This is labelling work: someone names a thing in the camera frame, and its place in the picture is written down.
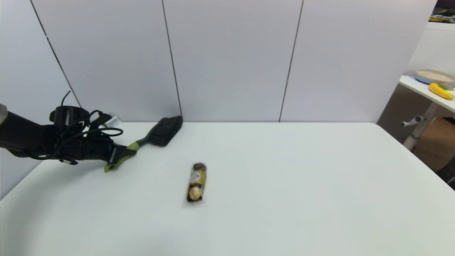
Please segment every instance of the metal table leg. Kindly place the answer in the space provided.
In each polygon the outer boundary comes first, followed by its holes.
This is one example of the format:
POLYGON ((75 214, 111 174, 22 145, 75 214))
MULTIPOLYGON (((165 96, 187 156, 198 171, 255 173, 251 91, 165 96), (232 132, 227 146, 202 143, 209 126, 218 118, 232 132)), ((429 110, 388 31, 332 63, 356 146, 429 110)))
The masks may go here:
POLYGON ((424 131, 430 125, 431 121, 433 121, 433 119, 435 118, 436 111, 438 110, 438 108, 439 105, 437 103, 435 102, 431 103, 431 105, 425 112, 425 115, 423 116, 424 119, 417 124, 417 126, 414 128, 414 131, 412 131, 411 135, 409 135, 409 137, 403 143, 403 146, 405 148, 407 148, 408 150, 412 150, 414 148, 414 146, 420 140, 422 133, 424 133, 424 131))

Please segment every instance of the black bristles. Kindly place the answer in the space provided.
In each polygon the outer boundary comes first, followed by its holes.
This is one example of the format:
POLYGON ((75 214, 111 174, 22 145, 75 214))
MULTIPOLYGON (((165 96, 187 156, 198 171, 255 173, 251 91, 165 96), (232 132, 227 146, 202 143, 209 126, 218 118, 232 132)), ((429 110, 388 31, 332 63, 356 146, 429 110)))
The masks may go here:
POLYGON ((160 147, 165 147, 182 128, 182 116, 161 119, 150 131, 147 142, 160 147))

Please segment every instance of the white table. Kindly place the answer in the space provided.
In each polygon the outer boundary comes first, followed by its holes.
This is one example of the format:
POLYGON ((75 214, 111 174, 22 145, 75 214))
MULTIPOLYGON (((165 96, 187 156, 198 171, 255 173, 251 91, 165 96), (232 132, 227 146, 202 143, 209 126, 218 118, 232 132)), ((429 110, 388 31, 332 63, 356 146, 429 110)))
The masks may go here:
POLYGON ((446 108, 447 110, 455 113, 455 101, 444 99, 430 92, 430 90, 428 90, 428 84, 419 82, 415 80, 414 77, 402 76, 399 80, 399 84, 432 101, 427 111, 423 115, 423 120, 417 124, 411 135, 403 143, 407 149, 412 150, 420 140, 423 132, 435 118, 436 113, 440 107, 446 108))
MULTIPOLYGON (((116 141, 152 126, 123 123, 116 141)), ((455 192, 371 123, 185 123, 103 166, 42 162, 0 204, 0 255, 454 253, 455 192), (206 204, 182 208, 197 161, 206 204)))

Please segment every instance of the brush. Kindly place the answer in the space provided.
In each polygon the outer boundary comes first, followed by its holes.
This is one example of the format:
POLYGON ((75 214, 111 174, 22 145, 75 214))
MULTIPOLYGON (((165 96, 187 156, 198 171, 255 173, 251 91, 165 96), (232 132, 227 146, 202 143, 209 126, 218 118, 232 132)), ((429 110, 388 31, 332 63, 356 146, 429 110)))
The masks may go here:
MULTIPOLYGON (((177 134, 177 132, 182 128, 183 118, 182 116, 176 116, 172 118, 163 118, 161 119, 151 130, 148 132, 147 136, 143 139, 133 142, 131 145, 126 147, 127 149, 132 149, 138 151, 140 147, 146 144, 152 144, 159 147, 165 147, 169 144, 171 139, 177 134)), ((112 171, 122 164, 126 159, 134 155, 124 156, 118 159, 116 164, 106 164, 104 167, 104 172, 112 171)))

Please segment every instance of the green brush handle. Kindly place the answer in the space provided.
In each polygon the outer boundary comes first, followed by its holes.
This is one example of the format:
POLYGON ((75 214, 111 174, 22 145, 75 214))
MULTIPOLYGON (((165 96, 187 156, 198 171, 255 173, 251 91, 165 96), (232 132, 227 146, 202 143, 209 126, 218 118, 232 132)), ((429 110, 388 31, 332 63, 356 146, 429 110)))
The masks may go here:
MULTIPOLYGON (((139 150, 140 146, 137 142, 133 142, 131 145, 129 145, 126 148, 137 151, 137 150, 139 150)), ((122 164, 125 160, 127 160, 128 158, 130 158, 132 156, 134 156, 134 155, 121 157, 120 159, 118 159, 117 164, 106 164, 106 166, 104 167, 104 172, 108 173, 108 172, 112 171, 113 169, 117 168, 120 164, 122 164)))

